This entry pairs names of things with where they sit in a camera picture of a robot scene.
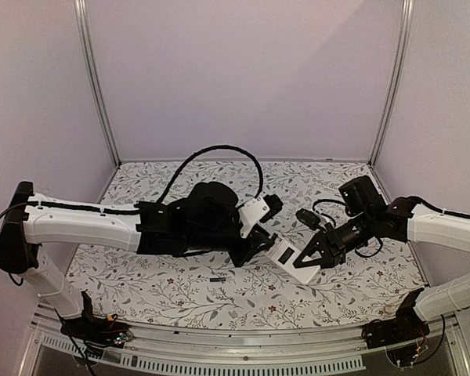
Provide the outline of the white and red remote control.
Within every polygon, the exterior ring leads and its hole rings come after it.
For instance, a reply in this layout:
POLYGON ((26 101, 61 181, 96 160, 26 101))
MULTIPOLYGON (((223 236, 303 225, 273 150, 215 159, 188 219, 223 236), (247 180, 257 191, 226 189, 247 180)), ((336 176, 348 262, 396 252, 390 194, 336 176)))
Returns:
POLYGON ((292 243, 277 237, 275 243, 265 251, 266 257, 300 284, 307 285, 319 273, 320 266, 297 268, 294 261, 302 252, 292 243))

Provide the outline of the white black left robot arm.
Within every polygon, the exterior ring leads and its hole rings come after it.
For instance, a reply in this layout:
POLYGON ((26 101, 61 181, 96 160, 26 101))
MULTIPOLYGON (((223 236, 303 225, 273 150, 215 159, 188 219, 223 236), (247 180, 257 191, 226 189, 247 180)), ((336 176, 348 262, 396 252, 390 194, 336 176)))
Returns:
POLYGON ((225 251, 239 267, 275 244, 262 224, 282 207, 276 194, 241 204, 231 188, 217 182, 198 183, 187 197, 170 204, 114 206, 61 201, 21 182, 0 214, 0 269, 35 287, 75 332, 93 340, 101 325, 92 316, 89 297, 71 286, 41 251, 42 244, 93 244, 175 258, 225 251))

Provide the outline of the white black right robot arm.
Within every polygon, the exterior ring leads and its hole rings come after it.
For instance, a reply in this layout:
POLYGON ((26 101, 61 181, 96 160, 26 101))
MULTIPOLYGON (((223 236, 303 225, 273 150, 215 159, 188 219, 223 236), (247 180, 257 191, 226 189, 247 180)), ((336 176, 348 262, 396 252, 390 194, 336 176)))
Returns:
MULTIPOLYGON (((437 244, 470 254, 470 214, 437 208, 416 196, 386 203, 366 175, 343 184, 339 192, 349 221, 338 228, 327 224, 316 233, 293 261, 295 269, 337 266, 348 252, 357 251, 372 238, 437 244)), ((395 341, 405 342, 420 323, 469 307, 470 273, 409 293, 396 310, 389 334, 395 341)))

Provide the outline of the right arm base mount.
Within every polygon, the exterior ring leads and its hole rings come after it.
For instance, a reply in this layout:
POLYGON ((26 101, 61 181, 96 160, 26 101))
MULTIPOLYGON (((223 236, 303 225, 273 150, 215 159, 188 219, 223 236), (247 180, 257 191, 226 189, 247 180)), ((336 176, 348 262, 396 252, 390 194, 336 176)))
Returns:
POLYGON ((421 320, 414 307, 423 287, 410 292, 396 310, 395 317, 389 320, 373 320, 362 326, 361 337, 368 349, 423 338, 430 334, 428 324, 421 320))

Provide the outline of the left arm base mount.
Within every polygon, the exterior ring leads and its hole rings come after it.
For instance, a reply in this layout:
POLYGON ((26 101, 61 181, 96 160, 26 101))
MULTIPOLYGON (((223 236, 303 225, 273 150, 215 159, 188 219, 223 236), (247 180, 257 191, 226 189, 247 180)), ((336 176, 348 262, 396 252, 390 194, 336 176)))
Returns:
POLYGON ((103 348, 122 348, 133 339, 130 326, 120 322, 117 314, 105 318, 96 317, 89 295, 83 291, 81 297, 83 308, 80 315, 70 319, 60 316, 63 334, 103 348))

